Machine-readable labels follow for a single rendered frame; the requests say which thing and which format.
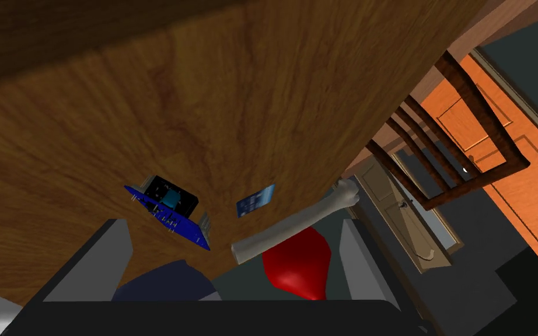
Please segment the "white bone-shaped stick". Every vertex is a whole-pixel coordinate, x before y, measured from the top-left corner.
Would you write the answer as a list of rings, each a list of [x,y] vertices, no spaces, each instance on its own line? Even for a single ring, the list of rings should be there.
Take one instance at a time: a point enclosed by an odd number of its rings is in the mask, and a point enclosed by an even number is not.
[[[359,188],[349,180],[340,180],[328,197],[305,208],[268,229],[231,244],[231,253],[240,265],[265,253],[316,222],[359,201]]]

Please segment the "beige door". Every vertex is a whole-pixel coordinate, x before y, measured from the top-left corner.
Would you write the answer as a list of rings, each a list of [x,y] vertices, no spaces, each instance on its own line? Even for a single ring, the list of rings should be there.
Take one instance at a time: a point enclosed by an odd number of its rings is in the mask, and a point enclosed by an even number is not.
[[[420,273],[452,265],[462,242],[437,210],[425,210],[374,156],[355,177]]]

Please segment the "orange panelled door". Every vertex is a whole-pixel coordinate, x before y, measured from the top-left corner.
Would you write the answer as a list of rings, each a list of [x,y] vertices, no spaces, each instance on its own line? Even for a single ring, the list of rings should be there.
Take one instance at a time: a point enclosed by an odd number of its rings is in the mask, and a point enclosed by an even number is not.
[[[487,185],[485,191],[538,255],[538,127],[470,55],[461,66],[530,163],[525,170]],[[441,82],[422,106],[480,170],[504,162],[449,82]]]

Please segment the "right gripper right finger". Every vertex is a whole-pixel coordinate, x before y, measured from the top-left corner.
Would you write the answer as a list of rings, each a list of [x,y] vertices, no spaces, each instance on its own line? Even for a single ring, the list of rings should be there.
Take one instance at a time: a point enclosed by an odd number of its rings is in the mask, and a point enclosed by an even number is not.
[[[353,300],[381,300],[402,312],[417,311],[387,258],[359,220],[343,220],[339,253]]]

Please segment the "blue circuit board black block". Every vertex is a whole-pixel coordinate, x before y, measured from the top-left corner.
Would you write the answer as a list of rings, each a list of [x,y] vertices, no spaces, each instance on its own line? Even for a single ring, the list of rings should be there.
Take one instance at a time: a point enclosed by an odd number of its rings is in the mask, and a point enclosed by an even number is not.
[[[195,195],[158,175],[124,188],[170,232],[210,250],[209,217]]]

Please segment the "red bulb-shaped object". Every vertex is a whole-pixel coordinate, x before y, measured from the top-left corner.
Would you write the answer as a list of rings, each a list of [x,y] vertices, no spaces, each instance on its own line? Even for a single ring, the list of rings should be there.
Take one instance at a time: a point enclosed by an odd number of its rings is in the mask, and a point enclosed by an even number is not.
[[[325,300],[331,249],[313,227],[262,254],[264,272],[278,289],[307,300]]]

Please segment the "dark wooden chair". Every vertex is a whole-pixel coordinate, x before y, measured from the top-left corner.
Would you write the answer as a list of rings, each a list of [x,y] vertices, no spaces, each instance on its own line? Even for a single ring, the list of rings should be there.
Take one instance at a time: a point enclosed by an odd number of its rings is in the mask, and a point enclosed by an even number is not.
[[[441,126],[431,117],[420,105],[415,98],[407,96],[404,99],[407,104],[420,119],[425,122],[428,128],[435,136],[446,146],[454,158],[468,171],[471,175],[470,180],[465,180],[464,177],[452,166],[445,155],[439,150],[435,143],[427,136],[425,131],[418,123],[410,117],[405,111],[398,107],[395,111],[396,115],[404,121],[418,136],[423,145],[434,155],[435,159],[442,166],[444,171],[455,182],[455,186],[451,188],[437,171],[435,166],[426,158],[419,146],[414,142],[407,131],[401,127],[396,120],[389,118],[386,124],[407,144],[411,151],[416,155],[422,165],[425,167],[429,175],[439,185],[441,193],[433,198],[428,198],[417,186],[408,174],[405,174],[402,168],[390,157],[390,155],[379,146],[374,140],[366,144],[366,148],[370,151],[378,161],[384,165],[388,171],[399,180],[399,182],[410,192],[412,196],[425,210],[432,210],[443,205],[451,200],[457,199],[465,194],[468,194],[476,189],[483,188],[486,185],[492,184],[498,180],[515,174],[529,167],[530,163],[520,152],[514,141],[508,134],[508,131],[501,124],[491,107],[486,102],[486,99],[478,90],[475,83],[467,72],[460,66],[456,59],[449,53],[444,52],[440,59],[436,62],[435,68],[445,77],[452,85],[460,98],[465,102],[471,114],[474,115],[480,126],[483,127],[486,134],[492,140],[499,153],[506,160],[504,163],[495,166],[487,171],[481,171],[469,160],[469,158],[460,150],[450,136],[448,136]]]

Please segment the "blue card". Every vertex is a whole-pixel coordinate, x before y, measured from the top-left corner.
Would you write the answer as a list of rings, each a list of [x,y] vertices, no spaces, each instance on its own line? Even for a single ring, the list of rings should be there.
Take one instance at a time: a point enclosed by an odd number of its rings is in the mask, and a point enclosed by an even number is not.
[[[256,209],[267,205],[273,196],[275,184],[272,184],[236,203],[237,217],[241,218]]]

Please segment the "brown wooden table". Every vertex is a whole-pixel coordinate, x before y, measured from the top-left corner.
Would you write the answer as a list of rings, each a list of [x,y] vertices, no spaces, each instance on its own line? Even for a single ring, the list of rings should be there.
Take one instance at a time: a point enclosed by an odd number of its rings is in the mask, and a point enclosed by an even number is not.
[[[110,218],[123,282],[320,200],[487,0],[0,0],[0,296],[24,305]],[[124,188],[195,195],[209,246]],[[236,203],[272,184],[271,201]]]

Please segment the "dark blue round object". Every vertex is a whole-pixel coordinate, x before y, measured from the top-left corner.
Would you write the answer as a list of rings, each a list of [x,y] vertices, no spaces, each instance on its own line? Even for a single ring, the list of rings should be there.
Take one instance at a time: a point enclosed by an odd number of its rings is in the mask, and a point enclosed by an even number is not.
[[[185,260],[177,260],[128,281],[113,301],[220,300],[212,282]]]

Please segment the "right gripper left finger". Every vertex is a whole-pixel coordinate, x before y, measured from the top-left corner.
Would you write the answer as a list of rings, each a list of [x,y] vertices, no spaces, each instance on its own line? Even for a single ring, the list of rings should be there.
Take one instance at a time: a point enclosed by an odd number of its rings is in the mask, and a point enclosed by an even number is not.
[[[106,220],[28,304],[111,301],[132,253],[127,221]]]

